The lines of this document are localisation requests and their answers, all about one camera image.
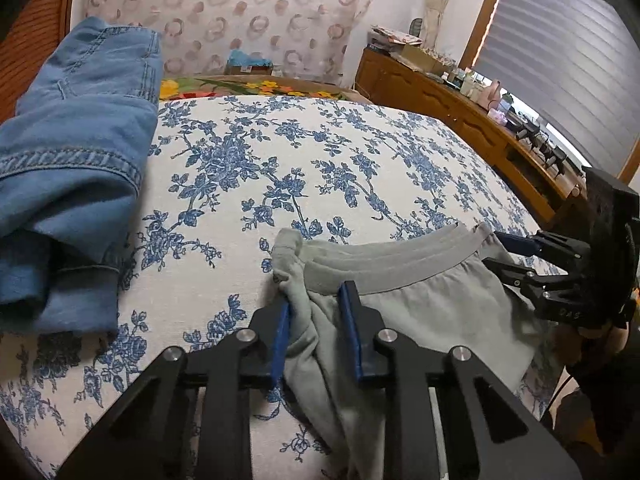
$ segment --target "jeans pocket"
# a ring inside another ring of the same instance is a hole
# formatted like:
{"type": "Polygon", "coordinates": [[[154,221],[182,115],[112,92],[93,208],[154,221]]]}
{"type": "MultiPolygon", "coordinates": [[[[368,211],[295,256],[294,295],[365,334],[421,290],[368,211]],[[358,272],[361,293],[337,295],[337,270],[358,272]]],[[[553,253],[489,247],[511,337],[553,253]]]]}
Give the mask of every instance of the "jeans pocket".
{"type": "Polygon", "coordinates": [[[158,102],[161,74],[158,34],[141,27],[109,27],[58,86],[65,99],[112,94],[158,102]]]}

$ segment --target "gray zebra blind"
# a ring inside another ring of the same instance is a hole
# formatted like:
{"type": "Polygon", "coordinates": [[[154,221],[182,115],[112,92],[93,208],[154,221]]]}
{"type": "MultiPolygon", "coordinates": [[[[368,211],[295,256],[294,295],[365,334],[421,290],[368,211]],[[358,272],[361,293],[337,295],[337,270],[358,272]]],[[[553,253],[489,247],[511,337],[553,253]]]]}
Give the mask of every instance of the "gray zebra blind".
{"type": "Polygon", "coordinates": [[[620,172],[640,133],[640,50],[606,0],[500,0],[475,70],[620,172]]]}

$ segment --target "wooden dresser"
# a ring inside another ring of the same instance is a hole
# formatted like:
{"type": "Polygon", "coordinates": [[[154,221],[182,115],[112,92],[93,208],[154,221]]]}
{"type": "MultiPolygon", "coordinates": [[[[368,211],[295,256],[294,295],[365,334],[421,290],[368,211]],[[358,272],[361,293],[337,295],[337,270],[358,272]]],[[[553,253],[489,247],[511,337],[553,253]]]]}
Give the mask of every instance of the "wooden dresser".
{"type": "Polygon", "coordinates": [[[441,120],[503,177],[542,228],[551,229],[557,219],[569,216],[568,209],[586,208],[584,180],[571,168],[565,166],[565,175],[552,177],[513,133],[487,117],[486,110],[395,59],[365,49],[356,90],[377,105],[441,120]]]}

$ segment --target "folded blue jeans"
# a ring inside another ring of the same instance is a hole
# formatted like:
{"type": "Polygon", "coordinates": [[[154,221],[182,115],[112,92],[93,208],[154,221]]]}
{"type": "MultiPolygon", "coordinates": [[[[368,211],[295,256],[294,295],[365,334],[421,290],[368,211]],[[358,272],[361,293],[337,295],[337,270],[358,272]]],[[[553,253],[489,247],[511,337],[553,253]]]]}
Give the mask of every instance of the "folded blue jeans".
{"type": "Polygon", "coordinates": [[[0,330],[117,330],[161,77],[156,32],[87,18],[0,126],[0,330]]]}

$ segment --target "white and blue floral fabric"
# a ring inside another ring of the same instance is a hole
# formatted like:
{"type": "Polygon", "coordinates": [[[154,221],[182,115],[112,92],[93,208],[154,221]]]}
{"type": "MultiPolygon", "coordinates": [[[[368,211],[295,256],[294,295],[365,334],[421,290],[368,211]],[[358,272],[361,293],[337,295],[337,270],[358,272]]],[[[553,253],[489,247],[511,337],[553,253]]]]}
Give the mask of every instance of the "white and blue floral fabric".
{"type": "MultiPolygon", "coordinates": [[[[155,139],[127,243],[117,337],[0,334],[0,413],[46,476],[162,349],[208,348],[248,324],[271,297],[280,228],[337,244],[409,239],[455,220],[519,235],[538,228],[467,144],[418,114],[203,98],[161,104],[155,139]]],[[[558,375],[543,345],[517,391],[536,416],[558,375]]],[[[252,393],[252,453],[257,480],[344,474],[279,388],[252,393]]],[[[105,460],[118,467],[117,457],[105,460]]]]}

